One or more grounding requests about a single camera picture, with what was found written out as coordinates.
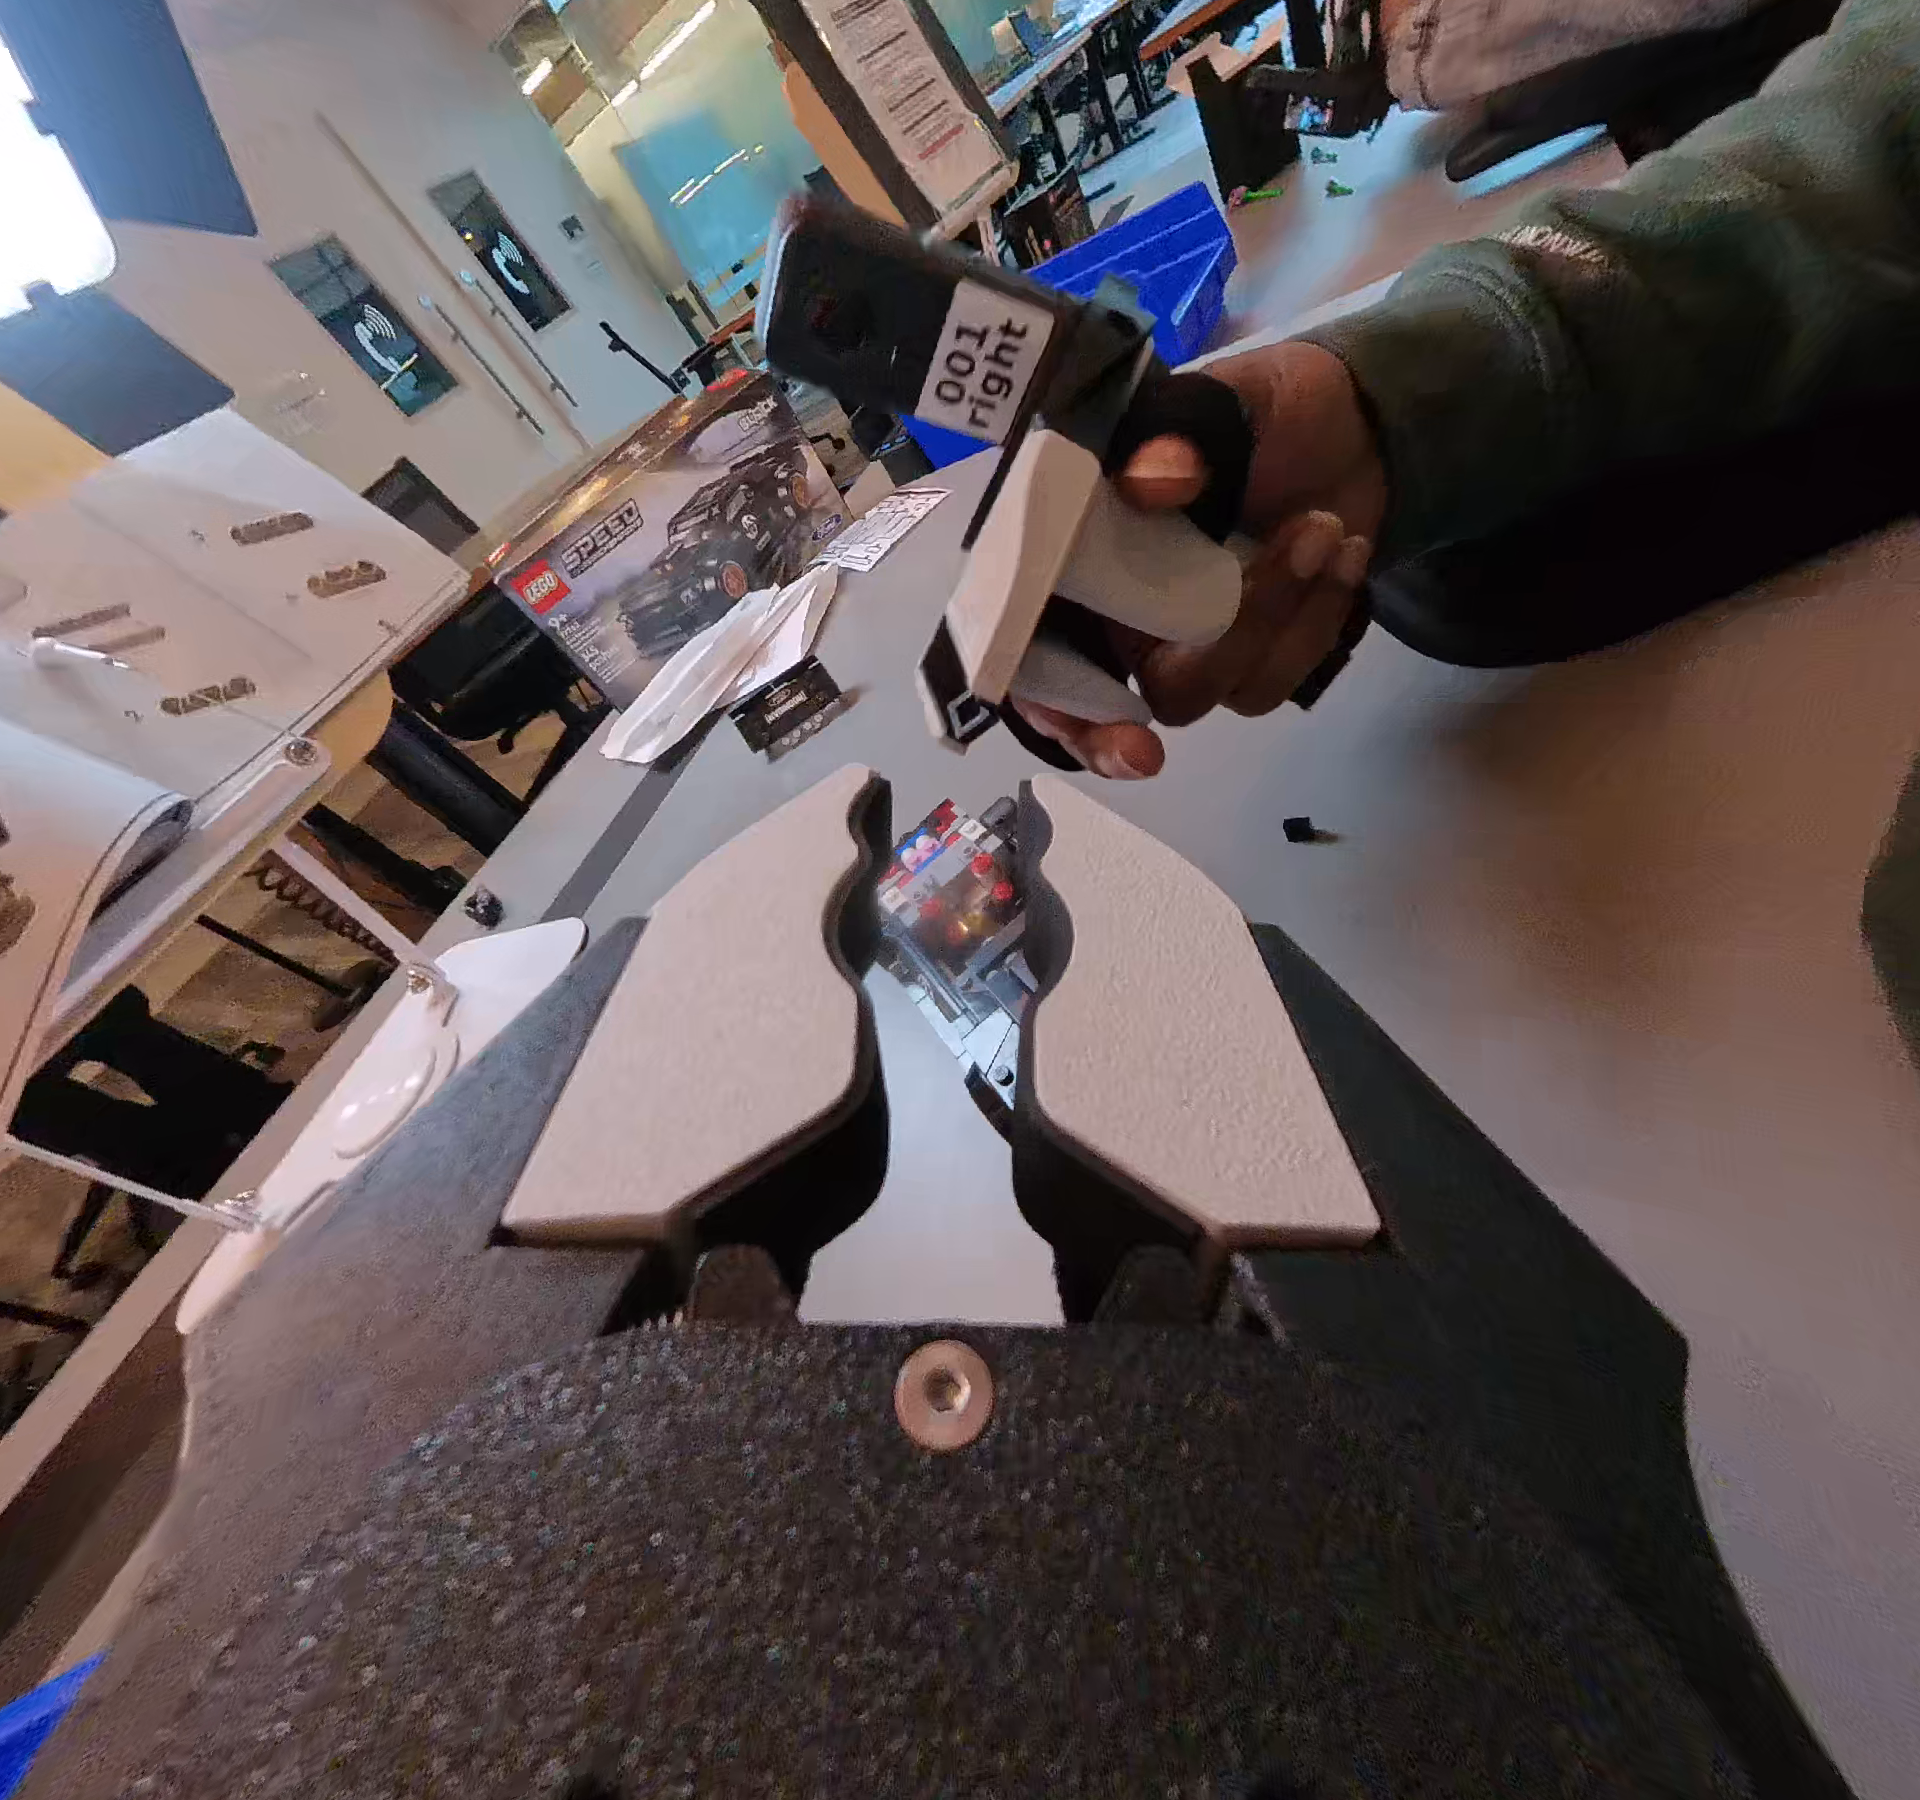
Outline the black printed lego plate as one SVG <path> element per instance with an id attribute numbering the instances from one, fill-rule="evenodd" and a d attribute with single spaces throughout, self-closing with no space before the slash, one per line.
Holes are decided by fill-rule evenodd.
<path id="1" fill-rule="evenodd" d="M 727 708 L 727 721 L 753 755 L 774 763 L 843 717 L 852 702 L 854 694 L 809 654 Z"/>

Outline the blue plastic bin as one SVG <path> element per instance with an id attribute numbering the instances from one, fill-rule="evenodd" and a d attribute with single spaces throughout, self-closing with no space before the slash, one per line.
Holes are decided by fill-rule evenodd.
<path id="1" fill-rule="evenodd" d="M 13 1798 L 28 1779 L 46 1740 L 56 1731 L 63 1716 L 70 1712 L 88 1680 L 103 1661 L 105 1653 L 93 1653 L 3 1706 L 3 1798 Z"/>
<path id="2" fill-rule="evenodd" d="M 1116 284 L 1130 289 L 1155 353 L 1167 367 L 1182 367 L 1213 343 L 1236 259 L 1226 213 L 1198 180 L 1009 274 L 1080 301 Z"/>

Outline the black textured pad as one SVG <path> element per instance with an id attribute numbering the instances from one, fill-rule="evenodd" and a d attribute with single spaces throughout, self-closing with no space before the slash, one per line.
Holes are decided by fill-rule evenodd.
<path id="1" fill-rule="evenodd" d="M 1372 614 L 1469 670 L 1570 661 L 1668 625 L 1915 516 L 1911 399 L 1619 465 L 1372 577 Z"/>

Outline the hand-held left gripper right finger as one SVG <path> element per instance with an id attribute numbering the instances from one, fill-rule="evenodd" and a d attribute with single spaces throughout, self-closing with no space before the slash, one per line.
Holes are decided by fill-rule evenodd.
<path id="1" fill-rule="evenodd" d="M 1382 1220 L 1242 911 L 1069 780 L 1021 790 L 1018 1107 L 1054 1154 L 1222 1251 L 1356 1248 Z"/>

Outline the lego instruction booklet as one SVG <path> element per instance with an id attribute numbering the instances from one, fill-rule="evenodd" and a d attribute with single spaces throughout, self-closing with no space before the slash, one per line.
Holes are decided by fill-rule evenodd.
<path id="1" fill-rule="evenodd" d="M 5 1118 L 352 767 L 325 724 L 467 572 L 232 411 L 5 518 Z"/>

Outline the black lego car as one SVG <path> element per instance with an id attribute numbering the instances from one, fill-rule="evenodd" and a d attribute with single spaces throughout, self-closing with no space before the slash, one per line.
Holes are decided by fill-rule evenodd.
<path id="1" fill-rule="evenodd" d="M 1021 1027 L 1038 991 L 1025 954 L 1018 868 L 1017 797 L 997 797 L 983 814 L 946 799 L 904 831 L 877 882 L 877 959 L 1003 1137 L 1017 1106 Z"/>

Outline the crumpled white paper bags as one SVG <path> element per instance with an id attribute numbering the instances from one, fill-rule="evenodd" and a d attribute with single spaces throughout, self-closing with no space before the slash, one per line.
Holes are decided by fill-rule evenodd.
<path id="1" fill-rule="evenodd" d="M 680 648 L 636 702 L 616 717 L 598 755 L 653 765 L 714 711 L 737 706 L 790 674 L 812 653 L 839 582 L 839 568 L 823 563 L 788 585 L 742 596 Z"/>

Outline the person's right hand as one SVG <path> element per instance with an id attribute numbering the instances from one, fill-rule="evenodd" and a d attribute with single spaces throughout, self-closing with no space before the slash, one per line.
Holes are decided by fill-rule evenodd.
<path id="1" fill-rule="evenodd" d="M 1207 644 L 1108 628 L 1111 657 L 1146 721 L 1097 724 L 1030 700 L 997 715 L 1045 765 L 1101 780 L 1150 780 L 1166 761 L 1159 730 L 1223 708 L 1263 717 L 1288 705 L 1337 654 L 1362 606 L 1384 527 L 1388 478 L 1372 413 L 1340 353 L 1340 315 L 1142 384 L 1104 465 L 1138 512 L 1188 512 L 1213 483 L 1197 429 L 1206 404 L 1235 397 L 1251 454 L 1229 529 L 1252 543 L 1230 628 Z"/>

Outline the lego set box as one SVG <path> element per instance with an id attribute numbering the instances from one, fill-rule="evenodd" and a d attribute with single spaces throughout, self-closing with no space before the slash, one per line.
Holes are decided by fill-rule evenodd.
<path id="1" fill-rule="evenodd" d="M 677 397 L 530 498 L 493 583 L 616 708 L 852 521 L 784 384 Z"/>

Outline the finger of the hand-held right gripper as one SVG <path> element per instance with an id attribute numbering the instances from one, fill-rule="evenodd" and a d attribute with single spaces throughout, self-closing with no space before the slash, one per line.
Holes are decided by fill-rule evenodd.
<path id="1" fill-rule="evenodd" d="M 1084 721 L 1105 708 L 1105 671 L 1041 631 L 1101 480 L 1095 453 L 1044 425 L 1002 460 L 919 667 L 929 732 L 948 751 L 971 748 L 1009 698 Z"/>

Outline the person's right forearm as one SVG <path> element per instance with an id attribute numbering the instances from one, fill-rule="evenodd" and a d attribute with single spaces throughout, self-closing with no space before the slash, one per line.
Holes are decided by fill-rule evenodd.
<path id="1" fill-rule="evenodd" d="M 1843 0 L 1619 180 L 1428 251 L 1340 318 L 1388 504 L 1370 574 L 1619 465 L 1911 399 L 1917 0 Z"/>

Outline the background booklet stand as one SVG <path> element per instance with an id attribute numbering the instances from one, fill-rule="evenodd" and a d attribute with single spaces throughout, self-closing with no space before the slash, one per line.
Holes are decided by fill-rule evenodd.
<path id="1" fill-rule="evenodd" d="M 977 90 L 938 54 L 911 0 L 798 0 L 841 81 L 932 207 L 932 228 L 977 227 L 1015 180 Z"/>

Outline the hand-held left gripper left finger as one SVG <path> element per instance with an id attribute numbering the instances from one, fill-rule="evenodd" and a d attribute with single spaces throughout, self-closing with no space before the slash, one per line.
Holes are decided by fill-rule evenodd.
<path id="1" fill-rule="evenodd" d="M 503 1206 L 506 1237 L 688 1240 L 859 1106 L 873 1061 L 839 922 L 881 787 L 839 767 L 654 903 Z"/>

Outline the black office chair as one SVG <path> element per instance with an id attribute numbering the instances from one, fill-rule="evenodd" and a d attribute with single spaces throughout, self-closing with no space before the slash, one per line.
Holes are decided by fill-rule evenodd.
<path id="1" fill-rule="evenodd" d="M 395 706 L 371 768 L 481 854 L 506 840 L 610 712 L 598 685 L 495 583 L 419 637 L 390 670 L 390 685 Z M 481 742 L 504 755 L 549 715 L 561 735 L 522 795 L 467 755 Z"/>

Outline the white booklet stand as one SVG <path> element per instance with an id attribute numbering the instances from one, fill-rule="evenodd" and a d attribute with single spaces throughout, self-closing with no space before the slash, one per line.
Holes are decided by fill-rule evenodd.
<path id="1" fill-rule="evenodd" d="M 221 1202 L 186 1200 L 115 1175 L 100 1163 L 5 1132 L 5 1158 L 30 1159 L 90 1184 L 130 1192 L 221 1230 L 177 1313 L 192 1334 L 253 1274 L 407 1118 L 477 1058 L 563 971 L 580 958 L 588 927 L 577 917 L 531 927 L 496 927 L 440 955 L 386 924 L 331 866 L 286 831 L 264 857 L 277 858 L 396 954 L 398 998 L 371 1041 L 355 1053 L 265 1181 Z"/>

